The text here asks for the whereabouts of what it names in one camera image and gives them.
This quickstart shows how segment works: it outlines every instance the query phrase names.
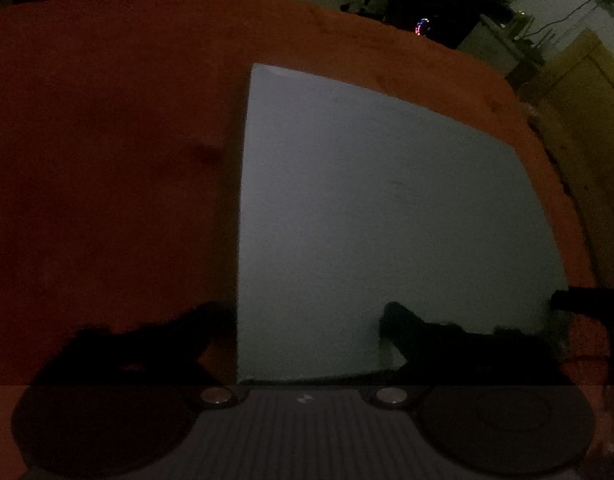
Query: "orange carpet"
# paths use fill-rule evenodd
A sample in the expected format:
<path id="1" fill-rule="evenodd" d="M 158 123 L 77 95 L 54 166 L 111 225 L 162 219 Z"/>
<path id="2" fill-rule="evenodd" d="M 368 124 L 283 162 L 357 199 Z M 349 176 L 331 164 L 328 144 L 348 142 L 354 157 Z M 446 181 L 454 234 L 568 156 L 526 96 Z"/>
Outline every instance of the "orange carpet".
<path id="1" fill-rule="evenodd" d="M 511 88 L 465 54 L 293 0 L 24 4 L 0 11 L 0 384 L 29 381 L 79 324 L 121 331 L 234 297 L 254 62 L 384 92 L 512 145 L 570 285 L 594 284 L 576 211 Z M 603 354 L 606 335 L 579 318 L 572 344 Z M 0 388 L 0 479 L 24 470 L 8 434 L 19 394 Z"/>

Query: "black cable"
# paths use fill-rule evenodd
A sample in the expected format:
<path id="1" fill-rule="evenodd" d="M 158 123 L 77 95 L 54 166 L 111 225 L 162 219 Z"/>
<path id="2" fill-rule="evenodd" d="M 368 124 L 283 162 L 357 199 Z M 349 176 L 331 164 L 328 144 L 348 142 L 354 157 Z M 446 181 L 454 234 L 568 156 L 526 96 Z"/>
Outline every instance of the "black cable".
<path id="1" fill-rule="evenodd" d="M 589 9 L 586 13 L 584 13 L 577 22 L 575 22 L 571 27 L 565 30 L 557 40 L 552 40 L 551 43 L 557 44 L 559 41 L 562 41 L 565 37 L 567 37 L 572 30 L 574 30 L 578 25 L 580 25 L 585 18 L 587 18 L 594 10 L 598 8 L 598 4 L 595 4 L 591 9 Z"/>
<path id="2" fill-rule="evenodd" d="M 584 6 L 586 6 L 586 4 L 588 4 L 590 1 L 592 0 L 587 0 L 584 4 L 580 4 L 579 6 L 577 6 L 574 10 L 572 10 L 567 16 L 565 16 L 564 18 L 562 18 L 561 20 L 556 20 L 555 22 L 551 22 L 551 23 L 547 23 L 547 25 L 545 25 L 544 27 L 539 28 L 538 30 L 536 30 L 536 32 L 532 32 L 531 34 L 526 34 L 524 35 L 522 38 L 520 38 L 521 40 L 523 40 L 524 38 L 529 38 L 530 36 L 535 36 L 536 34 L 538 34 L 539 32 L 542 32 L 543 30 L 545 30 L 547 27 L 549 27 L 549 25 L 554 25 L 555 23 L 560 23 L 560 22 L 564 22 L 565 20 L 569 19 L 571 17 L 571 15 L 576 12 L 577 10 L 582 9 Z"/>

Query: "power cord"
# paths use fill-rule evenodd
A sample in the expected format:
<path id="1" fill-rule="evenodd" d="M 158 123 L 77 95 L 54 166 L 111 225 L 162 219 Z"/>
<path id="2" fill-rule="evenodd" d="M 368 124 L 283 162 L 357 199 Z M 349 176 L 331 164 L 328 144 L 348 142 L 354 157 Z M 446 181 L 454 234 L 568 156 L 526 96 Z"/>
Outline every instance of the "power cord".
<path id="1" fill-rule="evenodd" d="M 536 30 L 536 32 L 532 32 L 531 34 L 526 34 L 522 37 L 520 37 L 521 40 L 523 40 L 524 38 L 529 38 L 530 36 L 535 36 L 536 34 L 538 34 L 539 32 L 542 32 L 543 30 L 545 30 L 547 27 L 549 27 L 549 25 L 554 25 L 556 23 L 561 23 L 564 22 L 565 20 L 568 20 L 577 10 L 582 9 L 584 6 L 586 6 L 586 4 L 588 4 L 590 1 L 592 0 L 587 0 L 585 3 L 580 4 L 579 6 L 577 6 L 574 10 L 572 10 L 567 16 L 565 16 L 564 18 L 562 18 L 561 20 L 556 20 L 555 22 L 550 22 L 547 23 L 547 25 L 545 25 L 544 27 L 539 28 L 538 30 Z"/>

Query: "round black pad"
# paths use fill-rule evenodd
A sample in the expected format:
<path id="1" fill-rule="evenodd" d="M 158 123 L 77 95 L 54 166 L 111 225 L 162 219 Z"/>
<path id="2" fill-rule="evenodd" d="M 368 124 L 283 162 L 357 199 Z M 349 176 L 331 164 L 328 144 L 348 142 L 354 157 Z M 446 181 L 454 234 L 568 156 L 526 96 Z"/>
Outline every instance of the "round black pad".
<path id="1" fill-rule="evenodd" d="M 440 452 L 503 476 L 571 466 L 594 435 L 592 409 L 576 386 L 438 386 L 418 422 Z"/>
<path id="2" fill-rule="evenodd" d="M 14 410 L 12 433 L 28 466 L 97 478 L 162 458 L 194 420 L 168 386 L 30 386 Z"/>

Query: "white sheet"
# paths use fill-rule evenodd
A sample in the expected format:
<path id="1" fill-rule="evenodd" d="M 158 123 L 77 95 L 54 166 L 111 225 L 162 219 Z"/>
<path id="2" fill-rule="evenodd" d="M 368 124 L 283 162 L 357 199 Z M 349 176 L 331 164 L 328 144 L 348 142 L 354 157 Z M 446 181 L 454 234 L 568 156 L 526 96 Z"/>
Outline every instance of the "white sheet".
<path id="1" fill-rule="evenodd" d="M 537 332 L 567 286 L 511 147 L 378 92 L 263 65 L 249 90 L 238 283 L 239 381 L 400 365 L 379 344 L 388 301 L 470 332 Z"/>

